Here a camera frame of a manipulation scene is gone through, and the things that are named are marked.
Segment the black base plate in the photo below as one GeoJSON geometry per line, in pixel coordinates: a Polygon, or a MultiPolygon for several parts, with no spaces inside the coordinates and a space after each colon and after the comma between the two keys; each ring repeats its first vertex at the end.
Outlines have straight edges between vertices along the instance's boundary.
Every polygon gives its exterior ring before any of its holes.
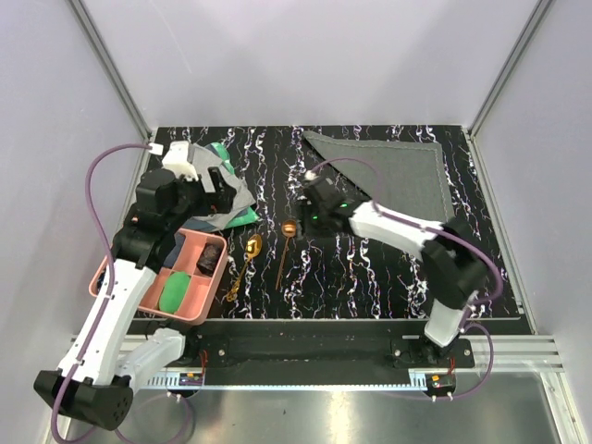
{"type": "Polygon", "coordinates": [[[413,320],[208,320],[172,328],[186,338],[174,364],[205,365],[209,386],[405,384],[410,370],[469,370],[468,339],[440,349],[413,320]]]}

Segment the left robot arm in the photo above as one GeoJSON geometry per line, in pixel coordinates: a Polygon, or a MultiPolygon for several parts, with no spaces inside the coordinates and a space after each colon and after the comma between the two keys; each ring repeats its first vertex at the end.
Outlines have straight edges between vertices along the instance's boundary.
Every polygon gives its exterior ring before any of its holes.
{"type": "Polygon", "coordinates": [[[216,166],[207,169],[214,189],[200,178],[161,167],[145,173],[136,187],[136,201],[122,228],[107,245],[103,285],[74,344],[57,369],[42,370],[34,391],[52,409],[105,430],[126,418],[135,393],[164,366],[193,364],[199,357],[196,339],[171,328],[126,357],[119,352],[142,298],[155,283],[175,235],[194,216],[230,211],[236,191],[216,166]]]}

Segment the aluminium frame post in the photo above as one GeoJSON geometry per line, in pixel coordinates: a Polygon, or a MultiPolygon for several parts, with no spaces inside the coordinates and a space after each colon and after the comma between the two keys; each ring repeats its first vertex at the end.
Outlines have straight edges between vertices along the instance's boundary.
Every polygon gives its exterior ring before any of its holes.
{"type": "Polygon", "coordinates": [[[130,90],[119,72],[115,60],[111,56],[105,40],[103,39],[101,32],[99,32],[86,3],[81,0],[67,0],[66,3],[73,13],[74,18],[80,25],[89,46],[92,48],[99,64],[103,68],[105,75],[111,83],[117,98],[124,107],[134,128],[143,140],[149,140],[153,131],[143,117],[140,108],[132,98],[130,90]]]}
{"type": "Polygon", "coordinates": [[[496,102],[499,100],[506,85],[511,79],[512,74],[517,69],[521,60],[524,58],[526,51],[528,50],[531,42],[533,42],[539,28],[542,26],[554,4],[554,0],[536,1],[530,15],[528,16],[528,19],[526,20],[522,30],[518,35],[517,40],[506,57],[499,74],[489,89],[485,101],[477,111],[477,114],[471,125],[467,128],[467,134],[469,137],[474,138],[482,129],[487,117],[493,110],[496,102]]]}

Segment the dark grey napkin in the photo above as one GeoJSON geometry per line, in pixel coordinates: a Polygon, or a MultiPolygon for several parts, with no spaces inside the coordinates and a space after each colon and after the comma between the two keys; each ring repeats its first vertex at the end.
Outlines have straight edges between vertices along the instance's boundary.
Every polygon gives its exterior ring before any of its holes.
{"type": "Polygon", "coordinates": [[[383,206],[425,220],[454,216],[441,145],[437,142],[340,140],[306,131],[302,135],[323,159],[383,206]]]}

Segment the dark brown object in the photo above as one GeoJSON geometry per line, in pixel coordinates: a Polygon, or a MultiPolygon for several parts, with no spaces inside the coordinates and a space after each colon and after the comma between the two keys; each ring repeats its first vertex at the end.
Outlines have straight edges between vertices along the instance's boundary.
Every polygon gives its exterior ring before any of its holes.
{"type": "Polygon", "coordinates": [[[213,243],[206,243],[196,262],[196,269],[204,276],[212,277],[216,271],[222,248],[213,243]]]}

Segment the green packet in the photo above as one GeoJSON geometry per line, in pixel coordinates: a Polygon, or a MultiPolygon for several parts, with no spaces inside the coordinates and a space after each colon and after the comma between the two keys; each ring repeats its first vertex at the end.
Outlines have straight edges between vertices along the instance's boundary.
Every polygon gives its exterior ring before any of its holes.
{"type": "Polygon", "coordinates": [[[255,204],[253,194],[249,191],[246,181],[236,175],[225,145],[221,142],[212,142],[206,146],[206,149],[221,159],[221,165],[228,171],[232,187],[237,192],[228,214],[209,216],[205,219],[204,222],[210,226],[209,231],[242,227],[258,222],[260,217],[253,209],[255,204]]]}

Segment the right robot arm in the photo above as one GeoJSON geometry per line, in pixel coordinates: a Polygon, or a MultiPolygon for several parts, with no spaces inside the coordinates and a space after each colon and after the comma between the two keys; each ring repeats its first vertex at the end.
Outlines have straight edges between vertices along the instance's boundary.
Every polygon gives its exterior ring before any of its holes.
{"type": "Polygon", "coordinates": [[[466,305],[487,277],[487,265],[467,241],[462,221],[428,221],[372,200],[351,199],[330,179],[312,172],[305,174],[302,191],[299,230],[303,236],[349,234],[379,241],[421,261],[433,303],[420,355],[435,367],[448,361],[453,355],[451,343],[463,328],[466,305]]]}

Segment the left aluminium frame post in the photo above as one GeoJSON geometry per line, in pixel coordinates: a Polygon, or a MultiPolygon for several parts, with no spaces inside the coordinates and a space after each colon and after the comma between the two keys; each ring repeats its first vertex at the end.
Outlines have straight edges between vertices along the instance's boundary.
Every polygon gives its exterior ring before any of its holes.
{"type": "Polygon", "coordinates": [[[80,25],[89,46],[92,48],[99,64],[103,68],[105,75],[111,83],[117,98],[124,107],[134,128],[143,140],[149,140],[153,131],[143,117],[140,108],[132,98],[130,90],[119,72],[115,60],[111,56],[105,40],[103,39],[101,32],[99,32],[86,3],[81,0],[67,0],[66,3],[73,13],[74,18],[80,25]]]}

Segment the pink divided tray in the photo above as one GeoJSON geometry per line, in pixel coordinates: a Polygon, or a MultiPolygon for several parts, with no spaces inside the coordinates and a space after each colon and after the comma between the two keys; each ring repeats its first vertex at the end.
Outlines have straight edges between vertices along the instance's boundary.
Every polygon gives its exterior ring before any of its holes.
{"type": "Polygon", "coordinates": [[[93,278],[89,292],[95,302],[85,326],[93,323],[100,307],[105,306],[103,320],[128,326],[137,311],[169,317],[189,325],[200,325],[209,313],[218,284],[224,274],[228,259],[227,242],[220,236],[180,228],[186,240],[180,256],[172,268],[163,267],[167,255],[175,246],[172,231],[144,230],[132,225],[124,226],[116,234],[112,248],[96,272],[105,271],[103,285],[93,278]],[[196,262],[206,243],[222,248],[222,253],[212,277],[204,276],[196,269],[196,262]],[[175,272],[190,275],[191,282],[180,308],[174,314],[159,310],[158,302],[168,277],[175,272]]]}

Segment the green oval object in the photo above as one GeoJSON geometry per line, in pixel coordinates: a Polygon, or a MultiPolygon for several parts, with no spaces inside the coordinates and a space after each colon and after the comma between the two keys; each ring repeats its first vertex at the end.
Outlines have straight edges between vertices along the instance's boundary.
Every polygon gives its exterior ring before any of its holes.
{"type": "Polygon", "coordinates": [[[189,274],[185,272],[172,273],[161,292],[158,302],[159,310],[167,314],[174,314],[180,308],[190,282],[189,274]]]}

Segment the dark blue cloth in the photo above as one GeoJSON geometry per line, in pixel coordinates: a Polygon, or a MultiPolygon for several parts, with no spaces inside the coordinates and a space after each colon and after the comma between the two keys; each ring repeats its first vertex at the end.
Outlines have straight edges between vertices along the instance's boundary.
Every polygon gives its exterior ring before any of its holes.
{"type": "Polygon", "coordinates": [[[173,247],[171,252],[167,255],[167,257],[163,263],[163,267],[172,268],[175,265],[175,263],[177,262],[177,260],[180,256],[180,253],[181,253],[182,248],[184,246],[185,240],[186,240],[186,236],[184,234],[181,234],[181,233],[175,234],[175,246],[173,247]]]}

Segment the right aluminium frame post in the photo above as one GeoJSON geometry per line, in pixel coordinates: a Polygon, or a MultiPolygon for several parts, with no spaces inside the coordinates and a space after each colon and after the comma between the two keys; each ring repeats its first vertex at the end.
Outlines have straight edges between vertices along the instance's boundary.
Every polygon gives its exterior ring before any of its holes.
{"type": "Polygon", "coordinates": [[[526,20],[522,30],[518,35],[517,40],[506,57],[499,74],[489,89],[485,101],[477,111],[477,114],[471,125],[467,128],[467,134],[469,137],[474,138],[482,129],[487,117],[493,110],[496,102],[499,100],[506,85],[511,79],[512,74],[517,69],[521,60],[524,58],[526,51],[528,50],[531,42],[533,42],[539,28],[542,26],[554,4],[554,0],[536,1],[530,15],[528,16],[528,19],[526,20]]]}

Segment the gold spoon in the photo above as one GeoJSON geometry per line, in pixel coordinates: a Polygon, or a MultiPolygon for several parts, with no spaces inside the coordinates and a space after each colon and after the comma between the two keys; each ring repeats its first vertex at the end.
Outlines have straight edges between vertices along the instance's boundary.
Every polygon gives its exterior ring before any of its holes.
{"type": "Polygon", "coordinates": [[[244,276],[244,273],[246,272],[246,269],[247,269],[249,263],[252,261],[252,259],[254,259],[256,256],[258,256],[259,253],[262,251],[262,247],[263,247],[263,239],[260,234],[253,234],[248,239],[246,246],[245,246],[245,254],[246,254],[245,263],[244,263],[238,277],[236,278],[235,282],[233,283],[230,291],[225,296],[225,299],[227,302],[234,302],[237,299],[238,292],[239,292],[239,289],[241,286],[241,280],[244,276]]]}

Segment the copper spoon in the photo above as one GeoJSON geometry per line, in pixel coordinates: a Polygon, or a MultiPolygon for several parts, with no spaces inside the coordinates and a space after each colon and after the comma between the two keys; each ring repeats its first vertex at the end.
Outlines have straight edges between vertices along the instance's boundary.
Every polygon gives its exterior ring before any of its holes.
{"type": "Polygon", "coordinates": [[[283,274],[283,269],[287,257],[287,253],[290,247],[290,241],[297,235],[298,232],[298,224],[295,220],[289,219],[282,223],[281,225],[281,233],[285,238],[284,248],[281,254],[279,268],[277,272],[277,279],[276,279],[276,289],[278,290],[281,285],[281,279],[283,274]]]}

